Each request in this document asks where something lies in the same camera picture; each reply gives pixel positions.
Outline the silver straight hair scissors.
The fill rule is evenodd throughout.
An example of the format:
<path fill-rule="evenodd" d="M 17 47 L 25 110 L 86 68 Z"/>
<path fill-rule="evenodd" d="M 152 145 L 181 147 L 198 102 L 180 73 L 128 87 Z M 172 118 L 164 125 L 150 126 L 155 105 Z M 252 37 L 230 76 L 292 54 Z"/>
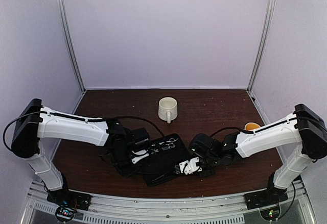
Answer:
<path fill-rule="evenodd" d="M 149 147 L 149 153 L 150 154 L 156 154 L 156 153 L 160 153 L 163 151 L 163 148 L 166 146 L 166 144 L 163 143 L 156 143 L 156 144 L 152 144 Z"/>

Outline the silver thinning scissors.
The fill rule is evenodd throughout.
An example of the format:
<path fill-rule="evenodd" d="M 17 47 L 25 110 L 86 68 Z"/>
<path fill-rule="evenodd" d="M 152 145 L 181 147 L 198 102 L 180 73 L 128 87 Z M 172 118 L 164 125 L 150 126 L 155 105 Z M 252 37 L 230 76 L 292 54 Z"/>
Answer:
<path fill-rule="evenodd" d="M 169 150 L 169 149 L 175 147 L 175 142 L 176 142 L 177 140 L 178 140 L 178 139 L 176 139 L 176 138 L 170 138 L 170 139 L 167 140 L 167 141 L 160 142 L 160 143 L 159 143 L 159 146 L 161 147 L 161 149 L 162 149 L 163 151 L 165 151 L 165 150 Z"/>

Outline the black zippered tool case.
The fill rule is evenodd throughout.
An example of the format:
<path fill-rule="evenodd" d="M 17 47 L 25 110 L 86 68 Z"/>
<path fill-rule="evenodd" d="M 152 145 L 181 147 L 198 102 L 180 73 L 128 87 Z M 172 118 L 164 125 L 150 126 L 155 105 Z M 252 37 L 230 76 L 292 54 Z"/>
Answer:
<path fill-rule="evenodd" d="M 151 180 L 163 173 L 175 172 L 177 176 L 171 178 L 171 180 L 180 176 L 180 173 L 177 173 L 179 163 L 183 162 L 191 157 L 191 153 L 186 148 L 180 136 L 176 133 L 167 135 L 151 141 L 150 145 L 167 141 L 170 138 L 178 139 L 175 142 L 175 147 L 169 150 L 162 151 L 156 154 L 150 154 L 150 156 L 142 159 L 140 161 L 141 174 L 145 180 L 145 183 L 148 187 L 154 187 L 164 182 L 160 183 L 151 183 Z"/>

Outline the black hair clip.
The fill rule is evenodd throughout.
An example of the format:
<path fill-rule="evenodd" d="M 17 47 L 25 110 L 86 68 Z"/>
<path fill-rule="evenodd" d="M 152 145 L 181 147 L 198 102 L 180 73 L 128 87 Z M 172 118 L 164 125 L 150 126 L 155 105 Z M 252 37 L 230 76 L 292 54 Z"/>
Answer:
<path fill-rule="evenodd" d="M 151 180 L 151 183 L 160 183 L 160 182 L 166 182 L 169 181 L 171 178 L 174 178 L 175 176 L 177 176 L 177 174 L 173 171 L 171 172 L 167 172 L 167 173 L 163 173 L 155 178 L 153 178 Z"/>

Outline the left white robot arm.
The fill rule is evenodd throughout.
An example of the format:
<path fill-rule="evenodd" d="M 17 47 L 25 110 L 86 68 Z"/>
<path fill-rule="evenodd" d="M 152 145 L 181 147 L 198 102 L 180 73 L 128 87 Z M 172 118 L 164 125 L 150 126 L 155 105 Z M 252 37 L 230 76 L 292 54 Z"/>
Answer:
<path fill-rule="evenodd" d="M 63 206 L 73 202 L 73 193 L 68 189 L 65 176 L 45 154 L 41 139 L 59 138 L 104 147 L 125 177 L 133 174 L 133 166 L 150 155 L 150 136 L 145 128 L 131 131 L 116 118 L 61 113 L 43 106 L 38 98 L 32 99 L 9 125 L 15 125 L 15 129 L 12 142 L 6 144 L 6 148 L 27 161 L 50 195 Z"/>

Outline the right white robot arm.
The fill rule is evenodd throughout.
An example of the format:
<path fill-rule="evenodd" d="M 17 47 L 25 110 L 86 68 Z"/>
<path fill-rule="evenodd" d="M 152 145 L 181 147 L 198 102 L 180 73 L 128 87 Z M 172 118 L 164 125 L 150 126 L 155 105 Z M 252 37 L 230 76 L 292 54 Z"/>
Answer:
<path fill-rule="evenodd" d="M 193 156 L 179 164 L 178 173 L 203 172 L 218 165 L 230 165 L 235 156 L 250 157 L 261 151 L 285 144 L 297 146 L 278 170 L 272 173 L 262 200 L 273 204 L 306 167 L 326 157 L 326 127 L 324 121 L 304 104 L 279 121 L 226 135 L 223 141 L 203 133 L 196 135 L 189 148 Z"/>

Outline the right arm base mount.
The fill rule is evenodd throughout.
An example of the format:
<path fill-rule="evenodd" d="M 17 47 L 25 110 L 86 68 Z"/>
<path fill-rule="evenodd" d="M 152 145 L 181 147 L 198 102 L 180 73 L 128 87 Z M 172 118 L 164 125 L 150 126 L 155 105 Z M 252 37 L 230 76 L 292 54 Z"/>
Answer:
<path fill-rule="evenodd" d="M 247 193 L 244 195 L 247 209 L 262 208 L 286 201 L 288 199 L 286 191 L 286 189 L 279 189 L 271 185 L 265 190 Z"/>

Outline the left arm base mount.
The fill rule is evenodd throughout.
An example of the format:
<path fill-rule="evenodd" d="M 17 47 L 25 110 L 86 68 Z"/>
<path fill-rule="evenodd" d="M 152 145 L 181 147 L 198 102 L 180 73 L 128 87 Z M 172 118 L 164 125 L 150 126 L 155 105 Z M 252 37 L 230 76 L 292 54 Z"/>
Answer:
<path fill-rule="evenodd" d="M 87 211 L 89 209 L 91 202 L 91 195 L 89 194 L 71 191 L 66 187 L 55 191 L 50 191 L 46 186 L 44 186 L 44 189 L 48 193 L 48 202 L 73 210 Z"/>

